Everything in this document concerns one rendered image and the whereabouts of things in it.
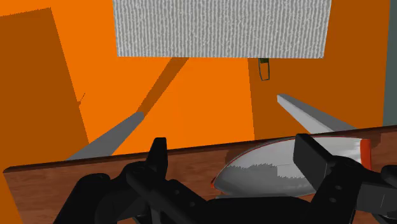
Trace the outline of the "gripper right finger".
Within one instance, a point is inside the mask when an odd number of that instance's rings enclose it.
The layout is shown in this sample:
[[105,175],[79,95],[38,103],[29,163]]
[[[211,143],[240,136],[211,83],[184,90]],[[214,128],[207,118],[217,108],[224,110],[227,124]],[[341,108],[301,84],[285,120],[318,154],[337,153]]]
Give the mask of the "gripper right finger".
[[300,224],[352,224],[356,211],[397,224],[397,165],[371,171],[332,155],[308,134],[296,135],[293,161],[316,190]]

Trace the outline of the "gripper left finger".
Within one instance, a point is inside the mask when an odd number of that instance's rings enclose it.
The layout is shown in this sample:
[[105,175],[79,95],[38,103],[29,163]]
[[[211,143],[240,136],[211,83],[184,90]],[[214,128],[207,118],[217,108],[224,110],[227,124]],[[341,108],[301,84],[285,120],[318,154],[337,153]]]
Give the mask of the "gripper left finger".
[[165,178],[167,140],[157,137],[146,160],[127,164],[114,179],[88,174],[75,184],[53,224],[205,224],[207,202],[175,179]]

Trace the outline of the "wooden table with grey legs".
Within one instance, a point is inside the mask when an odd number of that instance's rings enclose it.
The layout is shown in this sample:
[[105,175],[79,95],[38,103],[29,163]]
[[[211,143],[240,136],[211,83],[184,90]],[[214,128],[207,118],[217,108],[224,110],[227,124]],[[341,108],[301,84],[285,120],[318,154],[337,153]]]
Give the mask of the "wooden table with grey legs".
[[[397,125],[326,133],[371,140],[372,167],[397,164]],[[169,150],[167,177],[177,179],[205,199],[218,191],[210,182],[234,156],[268,143],[268,139],[213,144]],[[128,163],[147,157],[147,152],[107,157],[64,160],[11,166],[3,171],[23,224],[52,224],[76,182],[84,175],[106,173],[117,176]]]

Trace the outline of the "grey robot stand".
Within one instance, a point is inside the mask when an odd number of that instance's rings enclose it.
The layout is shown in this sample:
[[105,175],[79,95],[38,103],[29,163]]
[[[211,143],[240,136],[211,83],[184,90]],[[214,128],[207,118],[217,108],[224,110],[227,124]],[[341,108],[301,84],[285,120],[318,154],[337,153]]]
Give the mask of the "grey robot stand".
[[119,57],[320,59],[332,0],[113,0]]

